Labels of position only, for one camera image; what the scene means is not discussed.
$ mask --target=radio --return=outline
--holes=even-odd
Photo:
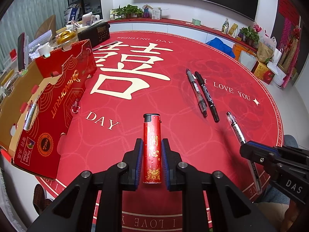
[[[109,28],[107,22],[99,22],[79,32],[77,36],[79,40],[89,39],[91,46],[95,47],[110,38]]]

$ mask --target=red tablecloth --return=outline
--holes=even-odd
[[[234,59],[188,38],[115,32],[105,43],[115,40],[120,41],[118,45],[95,52],[98,70],[86,81],[79,112],[58,145],[57,180],[38,177],[46,190],[56,197],[83,170],[96,173],[121,161],[134,148],[136,138],[143,136],[143,114],[159,113],[161,137],[168,138],[183,161],[209,173],[221,170],[245,195],[256,198],[226,112],[236,116],[247,140],[281,146],[280,115],[262,83]],[[210,110],[203,118],[186,68],[207,79],[219,123]],[[268,175],[261,167],[258,170],[265,185]],[[181,193],[168,192],[165,184],[140,183],[137,192],[123,193],[124,231],[181,230],[181,206]]]

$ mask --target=white floor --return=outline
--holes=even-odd
[[[292,135],[299,148],[309,150],[309,113],[295,86],[288,83],[280,89],[275,84],[265,84],[279,109],[283,133]]]

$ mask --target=curtain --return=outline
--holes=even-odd
[[[4,58],[17,47],[17,38],[25,32],[29,43],[41,24],[51,15],[56,15],[56,27],[64,26],[64,10],[67,0],[14,0],[0,21],[0,69]]]

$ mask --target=silver bolt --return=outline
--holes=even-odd
[[[218,179],[222,178],[223,177],[223,173],[221,171],[215,171],[214,172],[214,176]]]
[[[127,166],[127,164],[125,163],[125,162],[119,162],[118,164],[117,164],[117,167],[119,167],[119,168],[125,168]]]
[[[180,167],[180,168],[186,168],[187,166],[188,166],[188,164],[186,163],[186,162],[179,162],[178,163],[178,166]]]
[[[83,172],[81,173],[81,176],[82,176],[83,178],[88,178],[88,177],[90,176],[90,172],[89,172],[89,171],[83,171]]]

